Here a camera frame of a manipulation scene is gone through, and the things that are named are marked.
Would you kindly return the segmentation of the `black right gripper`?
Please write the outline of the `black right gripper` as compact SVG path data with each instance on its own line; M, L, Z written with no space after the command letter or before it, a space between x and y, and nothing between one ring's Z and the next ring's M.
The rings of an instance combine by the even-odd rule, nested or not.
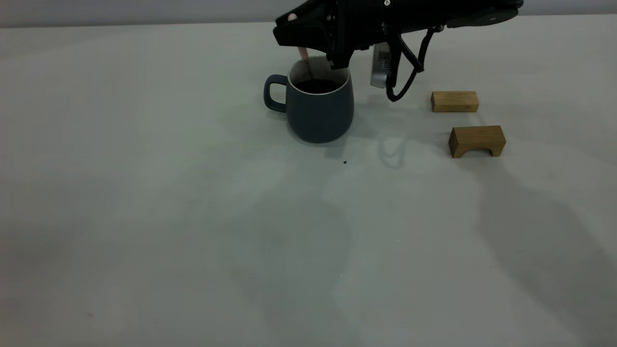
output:
M276 42L328 53L331 68L342 69L356 50L386 42L399 29L396 0L335 0L335 5L333 15L333 0L307 0L277 17Z

